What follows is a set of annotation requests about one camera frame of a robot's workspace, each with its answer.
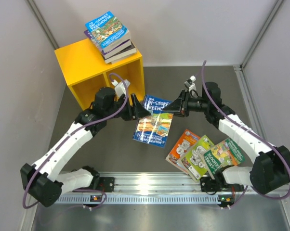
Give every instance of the blue book cover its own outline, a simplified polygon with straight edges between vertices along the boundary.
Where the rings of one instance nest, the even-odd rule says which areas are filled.
[[[165,113],[162,109],[170,103],[171,101],[146,95],[143,106],[151,115],[139,120],[133,139],[164,148],[168,139],[173,114]]]
[[[107,48],[129,32],[111,11],[85,25],[102,49]]]

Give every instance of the orange book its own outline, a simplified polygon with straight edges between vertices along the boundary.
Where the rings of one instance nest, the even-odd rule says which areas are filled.
[[[183,156],[197,141],[200,139],[200,136],[194,134],[190,130],[186,129],[171,152],[166,157],[166,160],[177,167],[179,170],[183,171],[185,174],[189,174],[188,170],[185,169],[180,163],[178,162],[179,158]]]

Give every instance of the stack of books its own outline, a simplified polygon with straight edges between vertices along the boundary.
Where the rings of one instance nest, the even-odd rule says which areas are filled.
[[[114,64],[137,52],[130,31],[111,11],[85,25],[84,34],[100,51],[106,64]]]

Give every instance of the cartoon illustration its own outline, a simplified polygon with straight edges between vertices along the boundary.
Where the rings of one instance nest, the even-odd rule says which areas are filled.
[[[98,42],[103,42],[113,33],[119,31],[121,28],[122,24],[117,19],[117,17],[112,17],[106,24],[102,26],[102,28],[98,27],[92,31],[92,35]]]
[[[150,116],[140,119],[136,131],[157,132],[159,127],[163,127],[164,129],[167,129],[166,134],[164,135],[167,136],[171,126],[172,116],[173,115],[171,114],[170,118],[169,113],[161,113],[161,114],[153,113]]]
[[[160,135],[160,136],[162,136],[162,137],[165,137],[168,132],[169,132],[169,129],[168,128],[165,128],[163,126],[159,126],[159,128],[157,130],[157,134]]]
[[[202,162],[201,157],[199,155],[192,155],[190,160],[194,165],[198,165],[200,162]]]
[[[237,165],[235,158],[230,154],[229,150],[230,149],[227,143],[223,142],[214,147],[211,152],[212,155],[216,157],[223,166],[227,166],[229,164]]]
[[[187,169],[191,166],[191,164],[189,163],[189,161],[185,157],[182,159],[182,163]]]
[[[190,147],[190,142],[183,139],[183,142],[181,144],[178,145],[178,148],[176,149],[176,152],[182,156],[183,154],[185,154],[185,152],[187,151],[187,149]]]
[[[204,167],[205,167],[205,165],[204,165],[203,162],[199,162],[198,166],[199,166],[200,168],[204,168]]]

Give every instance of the green book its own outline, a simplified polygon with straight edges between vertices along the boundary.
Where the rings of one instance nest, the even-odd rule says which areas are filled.
[[[202,155],[206,168],[214,179],[213,175],[226,166],[237,166],[245,161],[245,156],[241,153],[238,145],[231,139],[218,143]]]
[[[206,172],[206,166],[202,160],[202,155],[214,144],[205,135],[202,136],[192,148],[182,156],[178,163],[187,169],[189,175],[194,181],[198,181]]]

